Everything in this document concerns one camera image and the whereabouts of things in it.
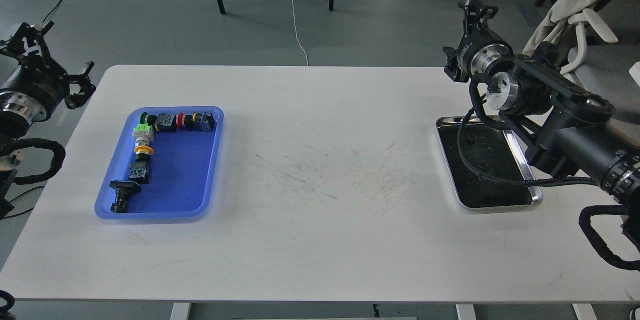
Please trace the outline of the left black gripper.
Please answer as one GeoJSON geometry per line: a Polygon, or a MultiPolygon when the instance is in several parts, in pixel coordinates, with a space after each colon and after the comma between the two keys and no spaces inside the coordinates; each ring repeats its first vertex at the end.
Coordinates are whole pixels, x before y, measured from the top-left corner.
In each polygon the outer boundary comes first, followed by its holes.
{"type": "Polygon", "coordinates": [[[444,72],[457,83],[467,83],[470,77],[484,73],[490,64],[514,55],[512,46],[489,28],[489,20],[498,14],[492,0],[459,2],[464,12],[462,37],[457,49],[443,47],[446,64],[444,72]]]}

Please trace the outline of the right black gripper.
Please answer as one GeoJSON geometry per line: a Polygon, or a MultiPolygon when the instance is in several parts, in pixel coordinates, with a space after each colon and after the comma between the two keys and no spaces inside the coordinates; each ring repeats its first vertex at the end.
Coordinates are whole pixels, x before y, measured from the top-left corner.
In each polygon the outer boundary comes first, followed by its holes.
{"type": "Polygon", "coordinates": [[[1,41],[1,55],[23,66],[16,68],[1,85],[2,113],[14,113],[26,122],[44,122],[63,99],[68,109],[78,109],[86,105],[96,91],[89,77],[94,61],[86,62],[79,74],[63,75],[62,80],[44,72],[55,68],[44,40],[53,26],[52,21],[42,26],[16,24],[10,28],[9,37],[1,41]],[[78,91],[70,93],[70,85],[78,85],[78,91]]]}

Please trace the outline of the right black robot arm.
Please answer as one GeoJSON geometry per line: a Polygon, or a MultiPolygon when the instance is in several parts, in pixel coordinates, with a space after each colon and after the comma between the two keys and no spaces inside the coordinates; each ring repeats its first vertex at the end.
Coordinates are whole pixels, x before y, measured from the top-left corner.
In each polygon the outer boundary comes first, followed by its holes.
{"type": "Polygon", "coordinates": [[[1,42],[1,54],[13,58],[17,67],[0,88],[1,217],[14,210],[6,199],[13,184],[28,185],[48,181],[61,169],[66,150],[62,144],[44,138],[27,138],[31,126],[50,119],[64,103],[70,110],[83,107],[96,91],[90,81],[94,62],[78,74],[70,74],[51,56],[45,35],[53,21],[43,26],[19,24],[15,33],[1,42]],[[51,151],[48,170],[18,176],[21,151],[30,147],[51,151]]]}

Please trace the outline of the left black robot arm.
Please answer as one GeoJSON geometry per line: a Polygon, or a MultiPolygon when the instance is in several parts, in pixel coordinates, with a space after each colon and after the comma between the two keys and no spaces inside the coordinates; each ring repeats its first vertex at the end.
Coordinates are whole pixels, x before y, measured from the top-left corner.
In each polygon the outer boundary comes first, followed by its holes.
{"type": "Polygon", "coordinates": [[[611,195],[615,204],[585,207],[578,224],[606,263],[638,270],[639,261],[623,260],[592,227],[597,215],[622,217],[621,231],[639,246],[639,145],[610,125],[615,112],[606,99],[567,80],[555,68],[555,45],[544,42],[534,56],[517,55],[489,28],[498,8],[467,0],[462,38],[457,48],[444,47],[444,71],[451,80],[469,84],[471,109],[462,118],[455,144],[464,166],[478,178],[526,187],[585,184],[611,195]],[[526,142],[528,165],[547,179],[513,180],[490,175],[469,162],[462,134],[471,117],[498,131],[511,130],[526,142]]]}

